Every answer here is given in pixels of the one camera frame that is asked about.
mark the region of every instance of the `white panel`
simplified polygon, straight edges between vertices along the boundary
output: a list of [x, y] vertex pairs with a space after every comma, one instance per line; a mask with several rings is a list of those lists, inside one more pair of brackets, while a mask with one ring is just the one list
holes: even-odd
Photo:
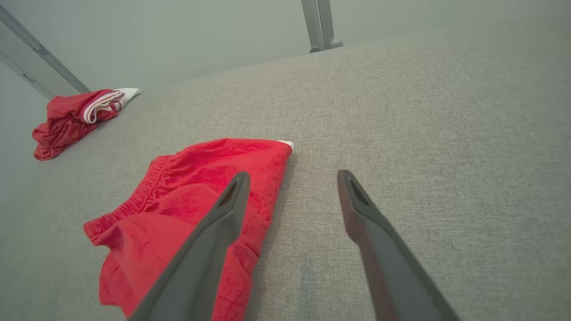
[[0, 22], [0, 51], [3, 51], [20, 68], [26, 70], [54, 95], [71, 96], [79, 94], [2, 22]]
[[4, 0], [89, 89], [164, 86], [309, 52], [299, 0]]
[[502, 18], [569, 12], [567, 0], [331, 0], [335, 38], [345, 45]]
[[0, 62], [0, 202], [18, 189], [38, 163], [32, 130], [46, 121], [47, 103]]

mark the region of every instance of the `crumpled red cloth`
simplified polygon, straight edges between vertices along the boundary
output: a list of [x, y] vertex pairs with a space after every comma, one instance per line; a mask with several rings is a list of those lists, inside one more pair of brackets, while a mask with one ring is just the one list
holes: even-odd
[[38, 142], [34, 157], [40, 161], [56, 157], [67, 146], [97, 128], [98, 122], [117, 116], [118, 111], [109, 108], [110, 110], [97, 111], [97, 123], [87, 123], [83, 119], [87, 106], [99, 97], [113, 92], [114, 90], [104, 89], [70, 97], [54, 97], [47, 104], [47, 122], [32, 132], [32, 137]]
[[220, 139], [157, 157], [124, 204], [84, 225], [93, 245], [110, 249], [101, 303], [129, 317], [234, 175], [248, 171], [242, 233], [227, 250], [212, 312], [212, 320], [242, 320], [291, 152], [279, 141]]

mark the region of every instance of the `folded red clothing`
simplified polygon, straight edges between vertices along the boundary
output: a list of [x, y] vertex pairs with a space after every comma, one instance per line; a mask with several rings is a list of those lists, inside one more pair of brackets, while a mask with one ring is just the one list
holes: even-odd
[[34, 157], [40, 161], [56, 157], [67, 146], [97, 128], [97, 122], [117, 116], [126, 103], [124, 96], [120, 90], [104, 89], [70, 97], [54, 97], [47, 104], [47, 122], [32, 132], [32, 137], [38, 142]]
[[250, 174], [242, 233], [229, 246], [212, 320], [242, 320], [292, 147], [279, 141], [220, 139], [159, 156], [133, 195], [87, 222], [94, 245], [109, 247], [99, 278], [102, 304], [135, 310], [232, 177]]

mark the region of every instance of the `gray fabric surface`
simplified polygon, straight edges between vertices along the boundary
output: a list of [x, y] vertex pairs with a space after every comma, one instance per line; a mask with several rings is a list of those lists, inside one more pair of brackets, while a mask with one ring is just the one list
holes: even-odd
[[157, 155], [221, 137], [296, 144], [246, 320], [367, 320], [336, 170], [351, 170], [461, 319], [571, 319], [568, 19], [410, 35], [147, 90], [2, 205], [6, 320], [121, 320], [82, 224]]

